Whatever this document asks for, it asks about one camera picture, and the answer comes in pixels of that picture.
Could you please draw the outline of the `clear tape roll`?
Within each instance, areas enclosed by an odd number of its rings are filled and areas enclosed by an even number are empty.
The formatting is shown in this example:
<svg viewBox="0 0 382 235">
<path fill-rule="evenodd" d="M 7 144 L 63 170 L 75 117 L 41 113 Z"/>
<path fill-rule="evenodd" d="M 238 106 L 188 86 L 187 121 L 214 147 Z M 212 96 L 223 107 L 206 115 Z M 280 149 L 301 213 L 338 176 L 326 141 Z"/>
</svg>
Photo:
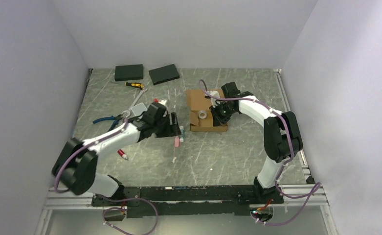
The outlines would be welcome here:
<svg viewBox="0 0 382 235">
<path fill-rule="evenodd" d="M 207 118 L 207 117 L 208 117 L 208 113 L 207 113 L 207 111 L 205 111 L 205 110 L 200 110 L 200 111 L 198 112 L 198 117 L 199 117 L 200 119 L 205 119 L 205 118 Z"/>
</svg>

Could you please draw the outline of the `brown cardboard box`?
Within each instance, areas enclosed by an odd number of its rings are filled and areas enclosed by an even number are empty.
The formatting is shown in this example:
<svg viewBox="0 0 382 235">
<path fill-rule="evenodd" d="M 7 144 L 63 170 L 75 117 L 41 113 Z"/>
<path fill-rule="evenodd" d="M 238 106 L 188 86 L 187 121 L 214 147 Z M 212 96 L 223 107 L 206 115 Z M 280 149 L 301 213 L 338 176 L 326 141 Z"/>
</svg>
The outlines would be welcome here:
<svg viewBox="0 0 382 235">
<path fill-rule="evenodd" d="M 212 102 L 205 98 L 202 90 L 186 90 L 186 103 L 189 112 L 189 130 L 192 132 L 226 132 L 228 125 L 214 126 L 214 118 L 210 111 Z"/>
</svg>

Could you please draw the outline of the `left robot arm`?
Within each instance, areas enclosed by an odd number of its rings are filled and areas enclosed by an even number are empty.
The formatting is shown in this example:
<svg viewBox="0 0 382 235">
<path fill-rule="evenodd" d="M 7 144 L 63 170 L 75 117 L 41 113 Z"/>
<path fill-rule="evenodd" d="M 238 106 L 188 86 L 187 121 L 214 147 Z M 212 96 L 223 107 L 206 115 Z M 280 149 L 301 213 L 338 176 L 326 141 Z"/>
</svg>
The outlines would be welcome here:
<svg viewBox="0 0 382 235">
<path fill-rule="evenodd" d="M 124 118 L 122 125 L 100 136 L 68 140 L 51 170 L 54 190 L 57 193 L 70 191 L 74 195 L 95 193 L 104 196 L 109 204 L 119 205 L 124 199 L 124 186 L 113 176 L 98 174 L 98 162 L 151 136 L 179 135 L 177 114 L 168 112 L 164 104 L 153 102 L 142 114 Z"/>
</svg>

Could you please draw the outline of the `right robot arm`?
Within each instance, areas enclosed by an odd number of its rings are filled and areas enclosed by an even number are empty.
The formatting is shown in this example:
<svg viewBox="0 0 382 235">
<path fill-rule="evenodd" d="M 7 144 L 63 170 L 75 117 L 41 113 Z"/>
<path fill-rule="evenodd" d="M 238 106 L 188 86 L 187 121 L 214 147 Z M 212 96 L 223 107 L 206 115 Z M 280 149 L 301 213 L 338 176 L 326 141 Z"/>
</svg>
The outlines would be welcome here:
<svg viewBox="0 0 382 235">
<path fill-rule="evenodd" d="M 267 158 L 253 182 L 253 198 L 265 203 L 278 190 L 284 165 L 302 150 L 303 141 L 293 112 L 281 112 L 260 101 L 251 92 L 241 92 L 234 82 L 221 87 L 224 97 L 214 90 L 203 89 L 210 99 L 213 126 L 228 123 L 234 113 L 246 115 L 263 127 L 263 143 Z"/>
</svg>

